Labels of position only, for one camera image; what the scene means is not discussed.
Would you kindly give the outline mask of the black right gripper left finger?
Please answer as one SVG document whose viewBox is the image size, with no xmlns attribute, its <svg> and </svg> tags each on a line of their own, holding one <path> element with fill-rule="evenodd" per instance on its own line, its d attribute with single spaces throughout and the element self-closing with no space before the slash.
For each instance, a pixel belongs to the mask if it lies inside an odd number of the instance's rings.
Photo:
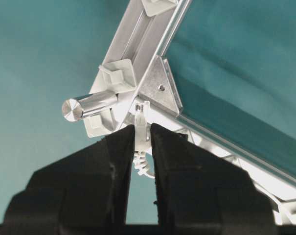
<svg viewBox="0 0 296 235">
<path fill-rule="evenodd" d="M 6 210 L 3 235 L 118 235 L 126 221 L 135 128 L 35 171 Z"/>
</svg>

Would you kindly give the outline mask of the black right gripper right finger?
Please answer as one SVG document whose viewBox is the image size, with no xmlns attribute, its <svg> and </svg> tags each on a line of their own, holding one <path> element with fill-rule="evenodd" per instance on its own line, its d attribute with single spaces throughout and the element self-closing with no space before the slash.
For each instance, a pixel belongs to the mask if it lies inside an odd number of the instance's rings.
<svg viewBox="0 0 296 235">
<path fill-rule="evenodd" d="M 270 201 L 245 170 L 155 123 L 151 143 L 165 234 L 277 234 Z"/>
</svg>

